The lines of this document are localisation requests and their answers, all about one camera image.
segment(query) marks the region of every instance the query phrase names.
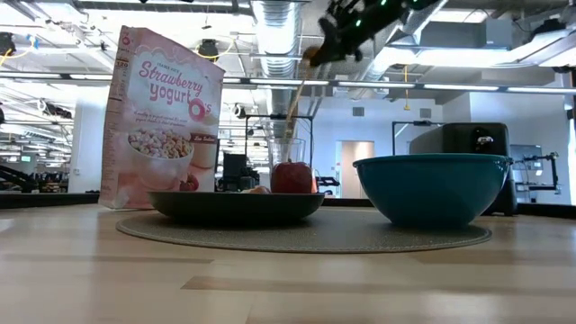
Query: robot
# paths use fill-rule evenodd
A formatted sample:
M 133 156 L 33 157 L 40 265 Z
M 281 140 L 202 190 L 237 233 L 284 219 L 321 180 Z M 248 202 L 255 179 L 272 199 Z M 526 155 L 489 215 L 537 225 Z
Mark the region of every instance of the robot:
M 364 10 L 358 11 L 360 1 L 330 0 L 326 15 L 318 20 L 324 42 L 303 55 L 311 67 L 344 60 L 347 55 L 354 55 L 359 62 L 363 54 L 358 48 L 365 41 L 374 40 L 377 32 L 397 20 L 405 23 L 410 11 L 422 10 L 438 0 L 362 0 Z

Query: dark green plate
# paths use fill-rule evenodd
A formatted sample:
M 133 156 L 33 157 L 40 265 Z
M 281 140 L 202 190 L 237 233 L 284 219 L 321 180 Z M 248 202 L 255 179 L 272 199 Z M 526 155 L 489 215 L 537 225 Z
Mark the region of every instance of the dark green plate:
M 314 213 L 324 194 L 150 192 L 152 206 L 183 222 L 214 224 L 281 223 Z

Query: black coffee machine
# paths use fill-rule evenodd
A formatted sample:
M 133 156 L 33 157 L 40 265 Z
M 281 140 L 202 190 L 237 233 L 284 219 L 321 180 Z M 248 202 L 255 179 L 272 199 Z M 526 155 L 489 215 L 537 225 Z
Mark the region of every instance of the black coffee machine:
M 410 143 L 409 153 L 479 153 L 509 157 L 508 127 L 497 122 L 448 123 L 416 137 Z M 516 209 L 516 187 L 510 169 L 502 191 L 484 214 L 500 212 L 512 216 Z

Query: teal bowl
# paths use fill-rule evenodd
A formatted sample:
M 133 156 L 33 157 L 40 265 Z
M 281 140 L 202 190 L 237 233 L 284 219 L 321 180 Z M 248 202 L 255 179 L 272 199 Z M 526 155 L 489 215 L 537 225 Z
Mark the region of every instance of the teal bowl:
M 354 162 L 372 204 L 393 224 L 417 229 L 465 227 L 494 202 L 509 157 L 418 154 Z

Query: strawberry yogurt o's cereal box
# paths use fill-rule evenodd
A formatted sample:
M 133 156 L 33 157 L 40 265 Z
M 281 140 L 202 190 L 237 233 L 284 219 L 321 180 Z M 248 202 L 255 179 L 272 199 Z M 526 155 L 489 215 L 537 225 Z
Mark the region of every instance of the strawberry yogurt o's cereal box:
M 212 192 L 224 71 L 145 28 L 122 26 L 106 107 L 100 204 Z

